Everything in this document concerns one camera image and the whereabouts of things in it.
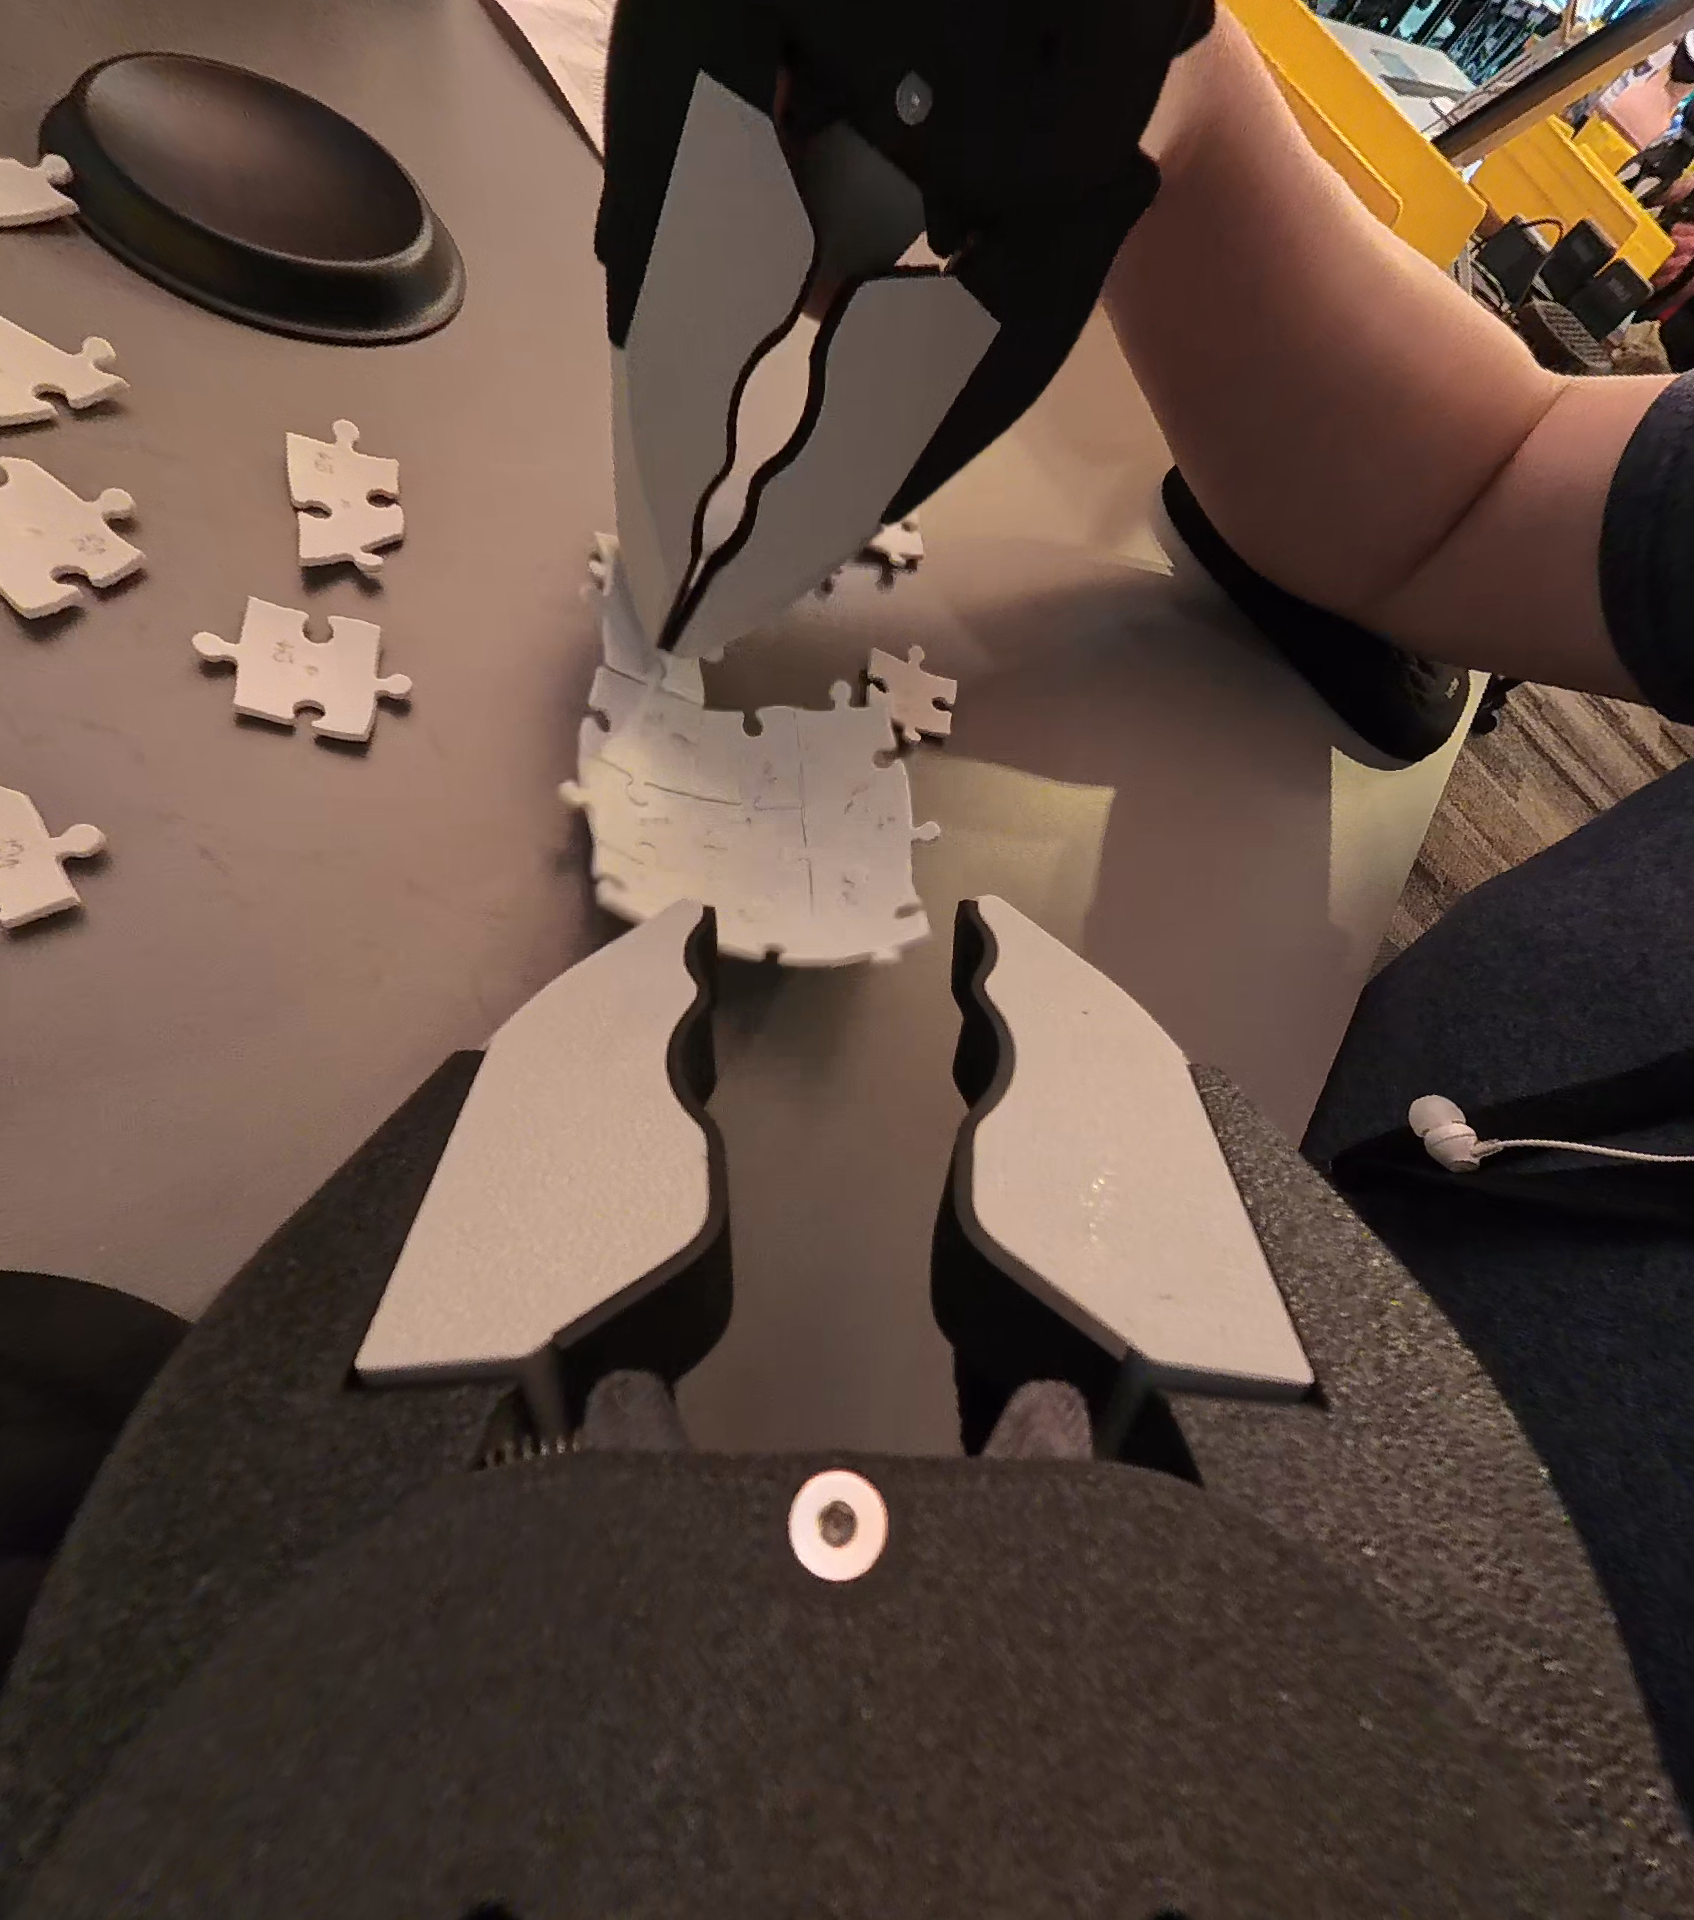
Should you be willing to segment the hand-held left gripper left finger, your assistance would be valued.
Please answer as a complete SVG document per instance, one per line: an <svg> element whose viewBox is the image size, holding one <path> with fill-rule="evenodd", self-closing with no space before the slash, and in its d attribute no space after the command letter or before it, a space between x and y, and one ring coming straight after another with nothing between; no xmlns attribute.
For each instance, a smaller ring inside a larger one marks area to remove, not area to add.
<svg viewBox="0 0 1694 1920"><path fill-rule="evenodd" d="M499 1025L352 1377L509 1383L529 1406L688 1377L733 1303L711 1094L713 913L679 900Z"/></svg>

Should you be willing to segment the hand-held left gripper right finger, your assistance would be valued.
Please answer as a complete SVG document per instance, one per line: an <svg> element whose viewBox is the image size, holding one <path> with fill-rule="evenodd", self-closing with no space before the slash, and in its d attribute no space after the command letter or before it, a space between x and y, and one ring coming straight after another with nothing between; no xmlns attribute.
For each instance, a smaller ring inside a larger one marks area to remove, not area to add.
<svg viewBox="0 0 1694 1920"><path fill-rule="evenodd" d="M931 1253L954 1359L996 1379L1302 1403L1305 1356L1184 1050L1003 897L956 908L963 1101Z"/></svg>

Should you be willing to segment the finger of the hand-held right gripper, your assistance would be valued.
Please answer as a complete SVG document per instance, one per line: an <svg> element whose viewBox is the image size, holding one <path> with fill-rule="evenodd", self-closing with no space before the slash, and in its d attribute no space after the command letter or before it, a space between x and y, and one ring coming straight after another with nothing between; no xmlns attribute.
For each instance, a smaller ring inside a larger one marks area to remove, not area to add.
<svg viewBox="0 0 1694 1920"><path fill-rule="evenodd" d="M892 271L845 293L812 338L802 412L688 593L674 652L710 660L902 517L893 498L996 333L947 274Z"/></svg>
<svg viewBox="0 0 1694 1920"><path fill-rule="evenodd" d="M740 493L704 559L704 510L735 456L738 399L812 279L812 223L767 114L694 78L642 284L618 345L618 600L662 660L725 644L809 590L855 541L833 423L812 409Z"/></svg>

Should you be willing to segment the assembled white puzzle section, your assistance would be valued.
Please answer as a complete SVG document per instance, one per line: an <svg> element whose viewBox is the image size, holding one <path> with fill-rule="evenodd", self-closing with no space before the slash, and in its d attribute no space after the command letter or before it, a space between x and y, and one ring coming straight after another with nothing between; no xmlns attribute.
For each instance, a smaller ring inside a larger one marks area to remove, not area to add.
<svg viewBox="0 0 1694 1920"><path fill-rule="evenodd" d="M818 709L713 709L699 660L650 645L615 537L595 537L600 660L563 805L585 821L595 900L637 927L677 903L713 913L718 951L782 969L890 964L929 934L887 691L831 686Z"/></svg>

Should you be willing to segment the person's right forearm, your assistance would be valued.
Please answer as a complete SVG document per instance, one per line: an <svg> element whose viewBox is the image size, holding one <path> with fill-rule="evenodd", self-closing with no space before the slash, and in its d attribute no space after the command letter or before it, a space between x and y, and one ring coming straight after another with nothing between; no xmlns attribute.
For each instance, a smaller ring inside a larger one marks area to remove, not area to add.
<svg viewBox="0 0 1694 1920"><path fill-rule="evenodd" d="M1540 369L1324 168L1226 13L1140 144L1160 190L1104 308L1229 549L1427 660L1648 706L1602 502L1675 377Z"/></svg>

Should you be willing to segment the black round ball stand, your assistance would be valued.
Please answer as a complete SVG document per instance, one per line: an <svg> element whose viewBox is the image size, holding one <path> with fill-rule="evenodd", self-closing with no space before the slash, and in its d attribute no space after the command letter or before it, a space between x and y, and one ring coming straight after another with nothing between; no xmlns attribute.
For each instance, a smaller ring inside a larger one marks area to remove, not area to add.
<svg viewBox="0 0 1694 1920"><path fill-rule="evenodd" d="M38 126L90 237L247 326L337 347L451 325L462 257L379 141L283 82L208 58L92 65Z"/></svg>

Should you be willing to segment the scattered loose puzzle pieces group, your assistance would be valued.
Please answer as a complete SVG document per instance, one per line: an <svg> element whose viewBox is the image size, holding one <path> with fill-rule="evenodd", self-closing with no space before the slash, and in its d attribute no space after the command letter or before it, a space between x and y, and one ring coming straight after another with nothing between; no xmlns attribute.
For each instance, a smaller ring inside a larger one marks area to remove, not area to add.
<svg viewBox="0 0 1694 1920"><path fill-rule="evenodd" d="M55 154L31 164L0 158L0 228L72 215L70 181L68 159ZM122 390L114 350L100 338L65 352L0 316L0 429L52 423L57 399L85 412ZM296 563L350 566L375 579L402 539L397 463L360 451L357 428L338 419L327 438L288 433L283 475ZM141 552L114 532L136 515L122 490L70 493L45 468L13 456L0 458L0 600L11 613L53 618L77 605L80 590L114 590L141 571ZM369 746L379 709L411 699L411 679L382 671L379 627L369 618L332 615L328 635L313 638L305 613L254 598L235 640L202 635L192 649L205 665L234 671L235 716L293 730L308 713L328 741ZM102 851L99 827L52 834L33 802L0 785L0 927L79 910L65 865Z"/></svg>

